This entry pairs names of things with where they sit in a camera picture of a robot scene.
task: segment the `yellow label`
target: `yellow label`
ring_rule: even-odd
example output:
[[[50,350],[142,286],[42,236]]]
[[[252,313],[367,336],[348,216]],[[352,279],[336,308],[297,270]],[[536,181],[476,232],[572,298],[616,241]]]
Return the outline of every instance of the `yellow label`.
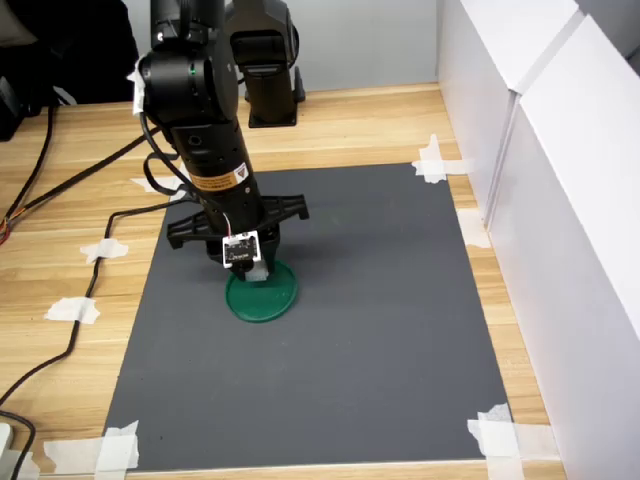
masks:
[[[205,192],[219,192],[221,190],[229,190],[236,185],[241,184],[249,177],[249,169],[246,163],[242,163],[235,170],[219,175],[217,177],[199,177],[191,174],[191,181],[200,190]]]

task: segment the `masking tape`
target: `masking tape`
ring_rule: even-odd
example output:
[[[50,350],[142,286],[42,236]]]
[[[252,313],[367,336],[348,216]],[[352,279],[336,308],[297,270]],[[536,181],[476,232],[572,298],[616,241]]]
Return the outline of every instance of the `masking tape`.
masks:
[[[523,460],[560,461],[551,427],[512,423],[507,404],[478,412],[467,428],[487,459],[490,480],[524,480]]]
[[[187,167],[185,166],[184,162],[182,163],[182,165],[180,165],[180,171],[184,175],[186,175],[188,178],[191,178],[191,176],[189,175],[189,172],[187,171]],[[182,180],[180,180],[175,175],[166,176],[166,177],[155,177],[155,179],[156,179],[156,182],[158,182],[161,186],[163,186],[164,188],[169,188],[171,190],[175,190],[180,185],[182,185]],[[137,183],[138,185],[140,185],[142,188],[144,188],[144,191],[147,192],[147,193],[158,193],[153,189],[153,187],[147,181],[146,178],[132,178],[131,181],[134,182],[134,183]],[[170,201],[180,200],[182,197],[184,197],[186,195],[186,193],[187,192],[185,192],[183,190],[180,190],[175,195],[172,195],[169,200]]]
[[[11,478],[19,456],[20,452],[17,450],[5,450],[0,457],[0,478]],[[33,452],[29,452],[22,462],[18,480],[38,480],[39,477],[40,468],[33,461]]]
[[[140,57],[136,61],[136,65],[131,72],[127,76],[127,80],[133,82],[133,114],[138,115],[139,113],[144,112],[144,79],[142,75],[140,75],[140,71],[138,70],[138,65],[140,64],[140,60],[142,60],[144,56]]]
[[[87,264],[89,264],[95,262],[98,257],[124,257],[129,253],[129,247],[118,242],[115,238],[103,238],[100,243],[81,247],[80,252],[87,256]]]
[[[96,479],[121,480],[138,467],[138,422],[109,428],[104,437],[44,442],[44,452],[55,464],[54,474],[95,474]]]
[[[456,210],[456,213],[464,244],[475,245],[480,248],[491,248],[491,241],[484,228],[480,210],[477,208],[460,208]]]
[[[60,322],[75,322],[93,325],[100,316],[96,309],[96,301],[87,297],[62,298],[54,303],[45,314],[46,320],[56,320]]]
[[[440,154],[438,136],[431,135],[429,145],[420,149],[420,160],[411,164],[416,169],[416,176],[423,176],[426,183],[438,183],[447,179],[447,175],[466,175],[464,161],[443,160]]]

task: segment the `wooden table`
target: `wooden table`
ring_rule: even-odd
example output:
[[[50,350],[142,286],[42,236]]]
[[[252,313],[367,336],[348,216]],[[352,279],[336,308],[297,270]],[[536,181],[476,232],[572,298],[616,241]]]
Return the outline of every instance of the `wooden table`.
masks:
[[[299,115],[296,128],[250,130],[245,127],[248,107],[240,102],[239,117],[256,171],[412,162],[432,133],[438,135],[445,159],[460,158],[436,84],[312,93]],[[11,142],[0,144],[0,211],[33,168],[45,130],[46,115],[27,119]],[[44,170],[29,198],[139,135],[129,104],[61,108]],[[113,211],[164,201],[130,180],[142,177],[142,160],[149,152],[146,144],[134,149],[29,214],[0,247],[0,391],[66,347],[71,324],[47,321],[43,315],[60,298],[84,294],[92,266],[86,265],[80,247],[102,238]],[[467,177],[450,177],[449,184],[456,208],[476,206]],[[70,358],[32,378],[4,406],[36,424],[34,458],[45,473],[53,471],[53,464],[44,456],[44,441],[102,434],[163,215],[155,212],[116,224],[115,236],[130,250],[103,265],[95,290],[98,321],[82,326]],[[494,252],[473,246],[467,251],[514,419],[548,424]],[[19,433],[14,448],[25,438]],[[564,478],[559,462],[527,464],[525,471],[530,479]],[[135,471],[129,475],[155,476]],[[487,472],[484,461],[469,461],[193,472],[188,477],[443,480],[487,478]]]

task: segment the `cable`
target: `cable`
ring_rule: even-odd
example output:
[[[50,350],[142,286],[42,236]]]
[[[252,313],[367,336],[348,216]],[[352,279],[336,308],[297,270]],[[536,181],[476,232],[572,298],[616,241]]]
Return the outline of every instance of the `cable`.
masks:
[[[10,418],[11,420],[15,420],[16,422],[23,424],[25,427],[29,429],[29,438],[27,439],[27,443],[25,444],[24,448],[20,452],[20,455],[18,456],[18,460],[16,461],[16,468],[13,469],[13,473],[11,474],[11,480],[17,480],[18,475],[20,474],[20,468],[22,468],[22,464],[24,463],[24,459],[26,458],[27,453],[29,453],[31,446],[33,445],[33,441],[36,438],[36,427],[33,423],[31,423],[26,418],[11,412],[4,412],[0,410],[0,417],[5,417],[5,418]]]
[[[51,143],[51,137],[53,136],[53,118],[55,116],[56,109],[57,109],[56,106],[49,107],[49,111],[47,113],[47,134],[44,138],[44,144],[42,145],[42,149],[40,150],[40,155],[38,156],[38,160],[36,161],[35,167],[33,167],[33,171],[31,172],[31,175],[29,175],[29,178],[27,179],[24,186],[22,187],[22,190],[20,190],[20,193],[18,193],[18,196],[16,197],[16,199],[13,201],[13,203],[7,210],[7,213],[5,213],[4,215],[5,221],[7,218],[10,218],[13,212],[16,210],[16,208],[18,208],[18,206],[20,205],[20,202],[22,202],[22,199],[24,198],[24,196],[29,192],[38,174],[40,173],[40,170],[42,169],[42,165],[44,164],[44,159],[47,156],[47,150],[49,150],[49,144]]]
[[[224,216],[225,221],[227,222],[228,236],[231,236],[232,234],[231,221],[229,220],[229,217],[227,216],[227,214],[224,212],[222,205],[220,205],[220,203],[218,203],[214,198],[212,198],[211,195],[203,192],[198,187],[196,187],[184,173],[182,173],[173,163],[171,163],[171,160],[160,149],[156,141],[153,139],[153,136],[151,135],[151,131],[149,130],[147,115],[144,112],[140,113],[140,125],[142,126],[142,133],[146,138],[147,142],[149,142],[149,145],[151,145],[152,150],[155,152],[158,158],[162,161],[162,163],[164,163],[164,165],[171,171],[171,173],[173,173],[176,177],[178,177],[182,181],[182,183],[186,186],[186,188],[191,192],[192,195],[212,205],[216,209],[217,213],[220,213],[222,216]]]
[[[123,210],[120,212],[114,212],[111,214],[111,216],[109,217],[109,221],[107,222],[107,227],[105,228],[105,232],[104,232],[104,238],[109,238],[111,236],[111,230],[113,228],[113,223],[115,222],[116,218],[118,217],[130,217],[133,215],[140,215],[143,213],[149,213],[149,212],[155,212],[157,210],[163,210],[165,208],[169,208],[172,207],[174,205],[178,205],[181,203],[186,203],[186,202],[192,202],[193,200],[189,199],[189,198],[183,198],[180,200],[174,200],[172,202],[167,202],[167,203],[161,203],[158,205],[152,205],[150,207],[143,207],[143,208],[134,208],[131,210]],[[95,289],[96,286],[96,282],[98,280],[98,274],[100,273],[100,265],[102,264],[102,260],[103,257],[98,257],[96,259],[96,262],[93,266],[93,274],[91,275],[91,281],[89,282],[89,286],[87,287],[87,291],[85,293],[85,297],[87,298],[91,298],[91,295],[93,294],[93,290]],[[66,357],[68,357],[69,355],[71,355],[71,353],[73,352],[75,345],[76,345],[76,340],[78,338],[78,332],[80,330],[80,319],[76,319],[73,322],[73,327],[71,329],[71,335],[69,337],[69,343],[67,344],[67,348],[64,352],[56,355],[55,357],[50,358],[49,360],[42,362],[40,365],[37,365],[36,367],[32,368],[31,370],[29,370],[27,373],[25,373],[22,377],[20,377],[11,387],[9,387],[9,389],[5,392],[5,394],[0,398],[0,406],[2,406],[7,399],[18,389],[20,388],[20,386],[22,386],[22,384],[24,384],[24,382],[26,382],[27,380],[29,380],[29,378],[31,378],[33,375],[35,375],[36,373],[38,373],[39,371],[45,369],[46,367],[48,367],[49,365],[52,365]],[[27,440],[26,445],[24,446],[24,448],[22,449],[22,452],[20,453],[20,456],[18,457],[18,461],[13,469],[13,474],[11,475],[11,480],[17,479],[18,478],[18,474],[20,473],[20,469],[22,468],[22,463],[24,462],[24,459],[27,455],[27,453],[29,452],[29,449],[31,448],[31,446],[33,445],[33,440],[36,436],[36,427],[29,422],[29,420],[27,420],[26,418],[20,417],[19,415],[16,415],[14,413],[9,413],[9,412],[5,412],[5,411],[0,411],[0,416],[3,417],[7,417],[10,418],[12,420],[15,420],[17,422],[22,423],[23,425],[25,425],[28,429],[29,429],[29,439]]]
[[[159,131],[160,131],[160,129],[156,127],[153,130],[151,130],[149,133],[150,133],[150,135],[155,135]],[[145,140],[146,139],[145,139],[144,135],[139,136],[138,138],[136,138],[135,140],[130,142],[128,145],[125,145],[124,147],[122,147],[117,152],[109,155],[104,160],[101,160],[98,163],[90,166],[89,168],[84,169],[83,171],[77,173],[73,177],[65,180],[60,185],[52,188],[51,190],[49,190],[48,192],[44,193],[43,195],[40,195],[38,198],[30,201],[29,203],[27,203],[24,206],[24,208],[18,210],[16,213],[13,213],[12,215],[9,215],[9,212],[11,211],[11,208],[10,208],[7,211],[7,215],[5,216],[5,218],[0,223],[0,245],[2,245],[4,242],[6,242],[8,240],[9,233],[10,233],[11,228],[12,228],[11,223],[13,221],[15,221],[18,217],[20,217],[23,213],[33,209],[34,207],[38,207],[38,206],[43,205],[47,201],[55,198],[56,196],[60,195],[62,192],[64,192],[64,191],[68,190],[69,188],[71,188],[72,186],[80,183],[82,180],[86,179],[87,177],[89,177],[89,176],[93,175],[94,173],[102,170],[103,168],[111,165],[117,159],[119,159],[123,155],[129,153],[131,150],[133,150],[137,146],[141,145],[142,143],[144,143]],[[16,201],[14,201],[14,204],[18,205],[20,203],[20,200],[21,200],[21,198],[20,198],[20,195],[19,195],[18,198],[16,198]]]
[[[150,135],[155,135],[159,131],[160,131],[160,129],[158,127],[156,127],[153,130],[151,130],[149,134]],[[77,183],[80,183],[85,178],[87,178],[87,177],[93,175],[94,173],[102,170],[106,166],[111,165],[113,162],[118,160],[120,157],[122,157],[123,155],[126,155],[131,150],[133,150],[137,146],[139,146],[142,143],[144,143],[145,140],[146,139],[145,139],[144,135],[136,138],[134,141],[132,141],[128,145],[125,145],[124,147],[122,147],[117,152],[109,155],[104,160],[101,160],[98,163],[90,166],[89,168],[81,171],[80,173],[77,173],[73,177],[71,177],[68,180],[65,180],[64,182],[62,182],[57,187],[52,188],[47,193],[45,193],[43,195],[40,195],[35,200],[32,200],[31,202],[27,203],[24,208],[26,210],[29,210],[29,209],[33,208],[34,206],[36,206],[36,205],[39,205],[39,204],[41,204],[41,203],[43,203],[43,202],[45,202],[47,200],[51,200],[53,197],[59,195],[60,193],[64,192],[65,190],[68,190],[69,188],[71,188],[72,186],[76,185]]]

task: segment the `green lid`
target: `green lid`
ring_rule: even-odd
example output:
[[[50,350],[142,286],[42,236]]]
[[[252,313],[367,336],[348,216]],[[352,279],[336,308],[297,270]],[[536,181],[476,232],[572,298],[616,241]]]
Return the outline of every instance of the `green lid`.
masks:
[[[231,275],[225,297],[238,318],[262,323],[275,320],[289,310],[297,293],[296,276],[287,265],[276,261],[273,273],[264,282],[243,282]]]

